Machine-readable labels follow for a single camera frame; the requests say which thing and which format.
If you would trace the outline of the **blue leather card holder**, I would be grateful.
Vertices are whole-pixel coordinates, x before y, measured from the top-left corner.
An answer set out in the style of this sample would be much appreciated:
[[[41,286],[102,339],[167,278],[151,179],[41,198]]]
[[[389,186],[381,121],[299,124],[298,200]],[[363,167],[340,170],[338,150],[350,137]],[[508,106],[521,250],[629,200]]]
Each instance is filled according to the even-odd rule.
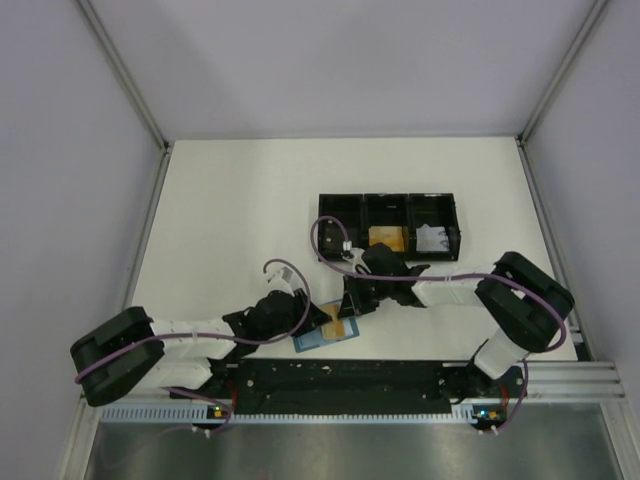
[[[320,306],[320,310],[330,316],[330,321],[316,329],[293,339],[294,349],[303,353],[360,336],[355,317],[340,319],[340,302],[333,301]]]

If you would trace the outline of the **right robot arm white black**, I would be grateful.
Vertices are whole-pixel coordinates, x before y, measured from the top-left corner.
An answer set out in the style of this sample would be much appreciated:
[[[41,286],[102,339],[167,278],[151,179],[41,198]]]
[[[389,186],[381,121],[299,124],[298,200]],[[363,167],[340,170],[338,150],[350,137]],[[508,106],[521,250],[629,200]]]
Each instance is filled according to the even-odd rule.
[[[478,395],[492,394],[511,366],[558,348],[567,337],[573,295],[518,252],[504,253],[489,268],[448,271],[410,267],[383,243],[361,249],[346,242],[342,259],[350,264],[343,275],[342,316],[371,313],[387,299],[411,308],[485,309],[498,330],[474,353],[466,372]]]

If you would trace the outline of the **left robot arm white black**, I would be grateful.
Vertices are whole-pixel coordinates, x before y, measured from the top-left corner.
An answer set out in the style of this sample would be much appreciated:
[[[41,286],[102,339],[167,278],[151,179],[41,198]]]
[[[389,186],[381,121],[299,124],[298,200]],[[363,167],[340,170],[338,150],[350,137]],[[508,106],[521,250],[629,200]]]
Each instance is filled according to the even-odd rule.
[[[220,362],[299,337],[329,323],[302,289],[274,290],[256,305],[210,320],[160,320],[129,307],[74,342],[75,382],[89,405],[136,392],[177,387],[216,396],[226,387]]]

